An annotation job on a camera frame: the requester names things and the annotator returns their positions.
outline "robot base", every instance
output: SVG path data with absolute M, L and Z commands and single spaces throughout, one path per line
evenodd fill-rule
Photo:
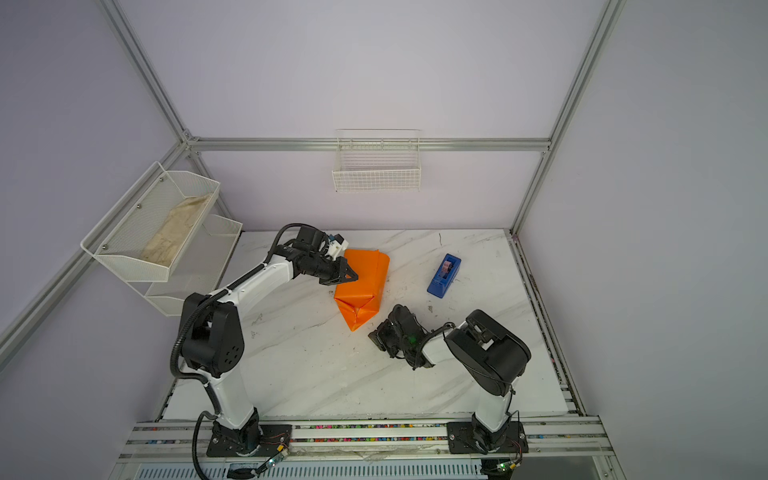
M 291 425 L 260 425 L 261 438 L 259 448 L 250 455 L 251 457 L 271 457 L 277 454 L 277 447 L 283 443 L 286 447 L 290 446 L 290 435 L 293 427 Z M 208 458 L 237 457 L 239 444 L 233 442 L 224 435 L 214 435 L 208 444 L 206 456 Z
M 451 453 L 478 453 L 475 448 L 475 439 L 473 438 L 472 422 L 449 422 L 448 423 L 448 448 Z M 522 450 L 528 453 L 528 439 L 525 436 L 525 430 L 520 422 L 510 421 L 507 428 L 507 438 L 502 446 L 495 452 L 497 453 L 516 453 Z

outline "white mesh shelf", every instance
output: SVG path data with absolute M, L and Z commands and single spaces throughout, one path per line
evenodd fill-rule
M 152 283 L 144 298 L 164 315 L 181 315 L 190 293 L 209 293 L 219 283 L 243 224 L 209 214 L 167 282 Z
M 339 131 L 333 168 L 337 192 L 403 192 L 421 187 L 419 131 L 365 131 L 380 138 L 343 138 L 353 132 Z
M 81 243 L 84 250 L 124 282 L 167 282 L 219 195 L 220 185 L 215 180 L 188 171 L 165 171 L 157 167 L 161 169 L 158 177 L 99 248 L 90 251 Z M 163 263 L 142 260 L 145 247 L 163 226 L 171 209 L 192 197 L 206 198 L 188 220 L 193 223 L 181 229 L 183 241 L 173 257 Z

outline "aluminum frame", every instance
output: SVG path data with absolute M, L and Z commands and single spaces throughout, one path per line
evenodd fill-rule
M 531 179 L 528 190 L 525 192 L 523 203 L 520 204 L 520 209 L 518 210 L 517 215 L 515 215 L 515 222 L 512 224 L 511 228 L 512 233 L 515 235 L 520 233 L 520 229 L 525 222 L 525 218 L 528 216 L 533 200 L 541 189 L 541 185 L 544 184 L 544 178 L 549 171 L 549 167 L 552 165 L 552 161 L 560 147 L 560 143 L 562 143 L 562 138 L 565 131 L 568 129 L 568 125 L 571 123 L 571 119 L 576 112 L 578 103 L 584 95 L 584 90 L 587 89 L 587 83 L 589 83 L 589 79 L 592 76 L 595 65 L 598 63 L 600 54 L 604 50 L 608 37 L 611 36 L 611 33 L 614 30 L 614 26 L 619 18 L 621 9 L 624 8 L 625 2 L 626 0 L 607 0 L 603 7 L 598 25 L 594 29 L 587 51 L 584 53 L 584 58 L 581 60 L 581 64 L 579 65 L 576 76 L 571 84 L 571 89 L 565 97 L 565 103 L 563 103 L 558 119 L 552 129 L 552 135 L 549 138 L 551 142 L 549 150 L 541 155 L 536 172 Z
M 183 121 L 180 119 L 179 114 L 173 106 L 172 101 L 168 93 L 162 86 L 159 77 L 155 73 L 149 58 L 141 47 L 141 43 L 138 37 L 127 21 L 126 15 L 119 5 L 117 0 L 96 0 L 104 12 L 111 28 L 113 29 L 118 41 L 123 46 L 129 61 L 136 68 L 142 82 L 145 84 L 154 102 L 160 109 L 166 122 L 169 124 L 171 130 L 178 138 L 178 143 L 175 144 L 168 154 L 161 161 L 166 168 L 172 168 L 172 166 L 187 155 L 194 166 L 200 171 L 201 174 L 210 177 L 210 172 L 207 169 L 202 157 L 201 151 L 334 151 L 337 149 L 338 140 L 335 138 L 197 138 L 193 137 L 188 129 L 184 126 Z M 594 66 L 597 64 L 600 53 L 604 49 L 604 45 L 613 30 L 613 27 L 617 21 L 621 9 L 624 6 L 625 0 L 607 0 L 603 10 L 601 12 L 598 25 L 596 26 L 594 33 L 591 37 L 589 46 L 584 54 L 577 74 L 574 77 L 571 88 L 565 99 L 560 114 L 558 115 L 557 122 L 553 128 L 552 135 L 549 139 L 546 138 L 426 138 L 420 140 L 420 148 L 424 151 L 540 151 L 541 159 L 539 161 L 537 170 L 531 179 L 531 183 L 526 191 L 525 198 L 521 204 L 515 222 L 511 227 L 512 237 L 510 238 L 510 247 L 515 254 L 515 261 L 518 264 L 521 277 L 528 295 L 531 300 L 531 304 L 537 313 L 539 318 L 539 325 L 542 333 L 545 336 L 545 341 L 548 343 L 548 347 L 552 354 L 552 359 L 555 364 L 555 368 L 558 374 L 561 375 L 561 379 L 565 381 L 564 387 L 567 388 L 572 394 L 572 400 L 576 411 L 580 414 L 584 414 L 584 406 L 581 403 L 581 399 L 578 396 L 573 382 L 571 381 L 571 375 L 568 370 L 568 366 L 564 361 L 560 346 L 557 338 L 554 335 L 554 330 L 549 322 L 548 315 L 544 308 L 544 304 L 541 301 L 541 297 L 536 289 L 533 276 L 530 274 L 527 261 L 525 260 L 525 254 L 522 252 L 517 233 L 520 231 L 525 218 L 531 208 L 531 205 L 538 194 L 541 185 L 543 184 L 546 173 L 551 166 L 552 161 L 558 151 L 559 145 L 564 133 L 568 128 L 568 125 L 573 118 L 576 107 L 584 93 L 589 78 L 594 70 Z M 107 217 L 112 220 L 121 218 L 121 213 L 124 209 L 133 204 L 133 199 L 137 195 L 141 194 L 146 179 L 142 181 L 140 179 L 122 198 L 121 200 L 110 210 Z M 217 201 L 221 213 L 231 218 L 230 210 L 224 203 L 223 199 Z M 111 222 L 104 222 L 104 229 L 108 228 Z M 13 360 L 16 353 L 21 351 L 24 344 L 34 335 L 37 328 L 45 320 L 48 314 L 53 311 L 56 305 L 65 298 L 67 292 L 77 283 L 77 281 L 83 276 L 87 268 L 91 265 L 93 260 L 82 250 L 79 250 L 57 273 L 54 279 L 48 283 L 48 285 L 30 302 L 30 304 L 22 311 L 22 313 L 16 318 L 13 324 L 0 335 L 0 374 L 7 365 Z M 553 418 L 547 418 L 546 420 L 552 423 Z M 596 422 L 601 426 L 600 420 L 597 417 L 557 417 L 562 419 L 567 425 L 571 425 L 568 422 L 574 421 L 589 421 Z M 153 425 L 162 425 L 163 427 L 171 426 L 167 423 L 156 423 Z M 193 423 L 187 423 L 181 431 L 188 429 Z M 590 453 L 588 448 L 582 453 L 577 452 L 572 447 L 562 446 L 561 451 L 557 451 L 557 448 L 553 445 L 557 445 L 558 442 L 550 442 L 549 439 L 546 442 L 542 442 L 545 445 L 542 447 L 532 446 L 532 452 L 529 455 L 546 456 L 546 455 L 563 455 L 567 452 L 569 455 L 593 455 L 596 458 L 596 465 L 598 468 L 602 468 L 601 471 L 605 472 L 604 476 L 608 477 L 613 475 L 617 480 L 624 480 L 624 475 L 621 473 L 621 468 L 618 466 L 615 454 L 609 450 L 600 448 L 598 453 Z M 572 445 L 578 442 L 572 442 L 572 439 L 568 439 L 565 445 Z M 165 446 L 165 444 L 156 444 L 157 447 Z M 154 454 L 157 458 L 151 461 L 168 461 L 168 450 L 159 451 L 154 450 Z M 182 461 L 189 459 L 189 452 L 182 454 Z M 130 460 L 133 461 L 137 458 L 136 454 L 131 454 Z M 318 455 L 318 459 L 327 458 L 324 455 Z M 142 462 L 150 461 L 148 458 L 141 460 Z M 118 462 L 125 463 L 125 459 L 121 458 Z
M 165 154 L 160 164 L 163 168 L 170 169 L 186 154 L 186 146 L 182 143 L 176 144 Z M 92 230 L 88 236 L 90 247 L 98 245 L 104 236 L 111 232 L 112 228 L 146 190 L 151 179 L 152 171 L 149 170 L 107 212 L 99 222 L 99 228 Z M 0 373 L 5 371 L 5 368 L 22 350 L 27 341 L 32 338 L 42 322 L 85 274 L 93 261 L 88 253 L 78 248 L 78 252 L 64 264 L 56 276 L 22 310 L 10 327 L 0 334 Z
M 356 138 L 376 141 L 379 138 Z M 421 151 L 540 151 L 549 150 L 548 138 L 419 138 Z M 193 151 L 336 151 L 338 138 L 192 138 Z
M 292 442 L 288 461 L 322 460 L 383 460 L 414 458 L 484 458 L 479 454 L 449 454 L 447 422 L 468 419 L 367 419 L 367 420 L 320 420 L 270 423 L 290 423 L 292 439 L 312 440 Z M 526 457 L 605 456 L 615 462 L 616 453 L 599 417 L 559 416 L 528 417 L 521 419 L 528 436 L 530 452 Z M 440 424 L 438 427 L 413 427 L 397 429 L 382 424 L 418 423 Z M 195 422 L 139 422 L 134 426 L 117 460 L 118 464 L 179 462 L 188 463 L 191 456 L 191 439 Z M 212 422 L 204 422 L 198 437 L 198 456 L 205 462 L 205 447 L 210 441 Z M 336 428 L 307 428 L 314 425 L 334 425 Z M 371 428 L 345 429 L 346 425 L 371 425 Z M 378 440 L 407 436 L 431 438 L 431 440 Z M 372 441 L 338 442 L 337 439 L 355 436 Z M 242 462 L 241 457 L 217 458 L 217 462 Z

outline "white marble surface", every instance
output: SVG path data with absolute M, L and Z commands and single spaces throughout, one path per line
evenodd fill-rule
M 523 416 L 567 412 L 503 230 L 340 233 L 351 248 L 378 248 L 389 255 L 381 310 L 350 332 L 333 300 L 335 287 L 300 276 L 242 318 L 245 354 L 240 366 L 263 419 L 453 417 L 473 412 L 480 387 L 457 360 L 413 371 L 368 338 L 397 303 L 414 312 L 426 329 L 449 320 L 458 324 L 474 309 L 484 310 L 531 349 L 511 411 L 520 409 Z M 243 233 L 222 284 L 262 261 L 274 234 Z M 290 237 L 287 233 L 284 240 Z M 439 299 L 426 288 L 446 253 L 461 258 L 462 265 L 445 298 Z M 210 402 L 200 383 L 181 381 L 164 418 L 195 419 L 203 409 L 210 409 Z

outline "orange wrapped package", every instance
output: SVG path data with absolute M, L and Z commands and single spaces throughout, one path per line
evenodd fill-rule
M 357 281 L 341 283 L 333 299 L 353 332 L 379 312 L 389 257 L 378 250 L 347 250 L 344 257 L 357 273 Z

